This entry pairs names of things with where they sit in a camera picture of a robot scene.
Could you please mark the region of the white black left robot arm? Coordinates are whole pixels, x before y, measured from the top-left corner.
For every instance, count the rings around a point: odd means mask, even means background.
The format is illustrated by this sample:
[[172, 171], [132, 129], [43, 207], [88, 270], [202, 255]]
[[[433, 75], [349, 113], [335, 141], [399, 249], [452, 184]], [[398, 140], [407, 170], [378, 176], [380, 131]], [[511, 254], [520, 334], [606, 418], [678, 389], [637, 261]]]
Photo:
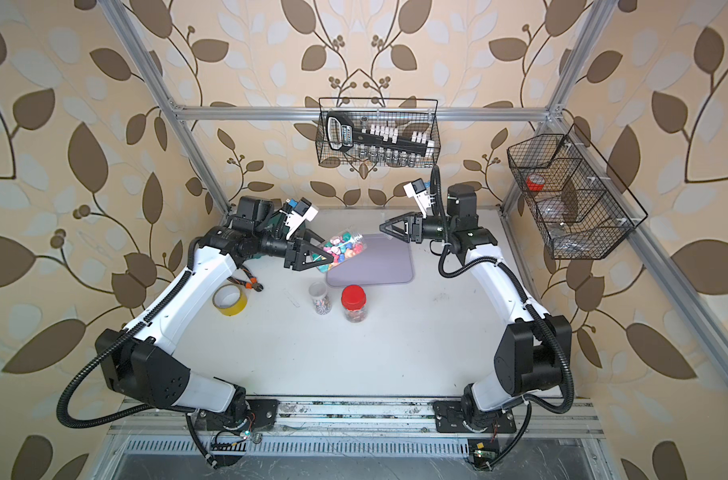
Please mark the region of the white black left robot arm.
[[[151, 306], [121, 330], [107, 329], [98, 337], [96, 357], [75, 375], [58, 400], [59, 423], [88, 429], [157, 409], [183, 413], [190, 431], [195, 429], [195, 416], [203, 412], [222, 430], [241, 434], [252, 429], [255, 416], [243, 387], [197, 374], [174, 353], [194, 317], [246, 260], [273, 256], [283, 259], [287, 269], [317, 268], [334, 261], [321, 248], [322, 241], [313, 232], [285, 239], [226, 227], [214, 227], [195, 238], [185, 268]], [[73, 417], [70, 401], [95, 369], [102, 370], [110, 390], [137, 400], [137, 406], [99, 418]]]

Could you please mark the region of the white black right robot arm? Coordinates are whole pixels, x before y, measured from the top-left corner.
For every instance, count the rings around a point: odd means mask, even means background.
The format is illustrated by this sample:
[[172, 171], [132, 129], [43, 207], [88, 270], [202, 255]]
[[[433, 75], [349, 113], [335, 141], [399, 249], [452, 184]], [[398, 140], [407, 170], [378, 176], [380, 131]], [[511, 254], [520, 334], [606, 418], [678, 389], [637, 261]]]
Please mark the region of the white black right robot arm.
[[449, 417], [461, 431], [492, 436], [468, 454], [471, 467], [491, 472], [519, 445], [536, 408], [556, 415], [573, 408], [571, 324], [527, 288], [507, 257], [512, 245], [501, 214], [480, 209], [472, 186], [443, 187], [434, 167], [429, 180], [408, 181], [403, 191], [417, 211], [384, 221], [380, 231], [405, 243], [439, 244], [439, 275], [473, 275], [500, 323], [493, 333], [491, 373], [465, 387]]

